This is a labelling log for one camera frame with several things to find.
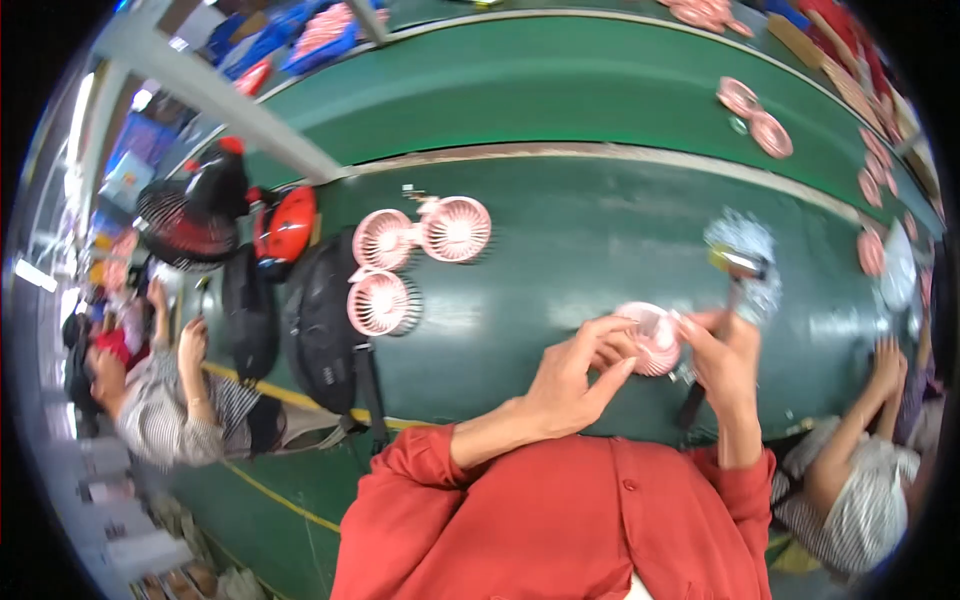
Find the black electric fan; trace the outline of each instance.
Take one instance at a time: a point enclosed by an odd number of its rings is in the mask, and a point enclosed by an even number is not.
[[[159,260],[183,271],[212,271],[239,248],[236,220],[250,212],[243,146],[236,138],[222,138],[191,168],[188,180],[144,187],[133,225]]]

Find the clear plastic bag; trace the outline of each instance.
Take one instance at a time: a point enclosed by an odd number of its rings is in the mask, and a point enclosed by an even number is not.
[[[887,234],[883,251],[887,266],[880,278],[880,295],[887,308],[900,312],[913,298],[917,285],[917,265],[906,231],[896,219]]]

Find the white ceiling light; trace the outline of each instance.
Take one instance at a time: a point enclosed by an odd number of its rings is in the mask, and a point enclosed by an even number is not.
[[[80,134],[84,128],[84,114],[86,105],[90,100],[90,90],[93,88],[93,73],[87,73],[84,80],[80,82],[80,90],[77,93],[77,104],[73,107],[73,120],[70,121],[70,136],[66,141],[66,162],[74,164],[77,161],[77,154],[80,152]]]
[[[139,112],[147,107],[150,104],[150,101],[153,100],[154,94],[150,93],[150,90],[141,89],[140,91],[133,94],[133,102],[130,104],[130,110],[135,110]]]
[[[41,287],[48,292],[57,290],[57,280],[43,273],[40,269],[30,264],[24,259],[16,261],[16,267],[13,272],[33,283],[36,287]]]
[[[170,37],[170,47],[176,50],[177,52],[182,52],[190,44],[186,43],[186,40],[182,37],[171,36]]]

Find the fingernail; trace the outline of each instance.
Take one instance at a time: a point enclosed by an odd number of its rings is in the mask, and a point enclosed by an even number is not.
[[[620,366],[620,369],[623,370],[623,374],[629,375],[630,373],[634,372],[635,364],[636,364],[636,357],[631,356],[627,360],[623,361],[623,363]]]

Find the yellow line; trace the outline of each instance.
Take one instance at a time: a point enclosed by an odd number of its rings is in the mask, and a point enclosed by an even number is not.
[[[336,532],[336,533],[338,533],[338,534],[340,533],[340,526],[337,525],[336,523],[330,522],[330,521],[326,520],[325,518],[321,518],[321,517],[319,517],[319,516],[316,516],[316,515],[314,515],[313,513],[311,513],[310,511],[307,511],[307,510],[305,510],[305,509],[297,506],[296,504],[294,504],[294,503],[291,502],[290,500],[287,500],[286,498],[284,498],[284,497],[281,496],[280,494],[278,494],[278,493],[274,492],[273,490],[271,490],[270,488],[267,488],[266,486],[264,486],[264,485],[263,485],[262,483],[260,483],[259,481],[253,479],[253,478],[250,477],[247,473],[245,473],[245,472],[243,472],[242,470],[240,470],[239,468],[235,467],[235,466],[234,466],[232,463],[230,463],[229,461],[222,461],[222,463],[224,464],[225,467],[227,467],[228,469],[230,469],[230,470],[232,470],[234,473],[236,473],[237,476],[239,476],[241,479],[243,479],[244,481],[246,481],[246,482],[249,483],[250,485],[254,486],[255,488],[257,488],[257,489],[260,490],[261,492],[263,492],[264,495],[266,495],[266,496],[269,497],[270,499],[272,499],[272,500],[274,500],[274,501],[276,501],[276,502],[279,502],[280,504],[282,504],[283,506],[287,507],[288,509],[290,509],[290,510],[293,511],[294,513],[297,513],[298,515],[300,515],[300,516],[302,516],[302,517],[304,517],[304,518],[307,518],[307,519],[309,519],[309,520],[317,523],[318,525],[321,525],[322,527],[326,527],[326,528],[329,529],[330,531],[334,531],[334,532]]]
[[[201,527],[201,526],[199,526],[199,525],[197,525],[197,528],[200,529],[201,533],[203,533],[208,540],[212,541],[218,548],[220,548],[220,551],[223,552],[224,554],[226,554],[226,555],[227,555],[227,558],[229,558],[231,561],[233,561],[237,566],[239,566],[241,569],[248,568],[245,564],[241,563],[240,560],[237,559],[237,557],[233,556],[233,554],[232,554],[229,550],[227,550],[227,547],[224,546],[221,541],[219,541],[219,540],[217,540],[216,538],[214,538],[213,536],[211,536],[211,535],[210,535],[210,532],[208,532],[207,530],[205,530],[203,527]],[[288,598],[287,596],[284,596],[284,595],[281,594],[280,592],[276,591],[276,589],[274,589],[274,588],[273,588],[270,584],[268,584],[267,582],[263,581],[263,579],[257,577],[256,573],[253,574],[253,577],[256,578],[256,581],[260,582],[260,585],[261,585],[261,586],[263,586],[264,588],[268,589],[268,590],[270,591],[270,593],[272,593],[272,594],[274,595],[274,598],[278,598],[279,600],[290,600],[290,598]]]
[[[211,362],[204,362],[204,369],[209,372],[218,374],[222,377],[228,377],[234,381],[239,380],[237,377],[237,372],[233,369],[229,369],[222,365],[217,365]],[[291,404],[297,404],[298,406],[303,406],[306,408],[317,408],[317,403],[310,399],[310,396],[305,396],[304,394],[298,394],[286,388],[281,388],[273,383],[267,383],[266,381],[257,381],[256,390],[260,394],[266,394],[267,396],[273,396],[284,402],[290,402]],[[354,408],[350,410],[350,415],[354,419],[369,423],[371,420],[370,411],[364,408]],[[391,419],[386,418],[387,426],[391,429],[406,429],[407,427],[414,427],[418,425],[432,425],[434,423],[424,422],[422,420],[404,420],[404,419]]]

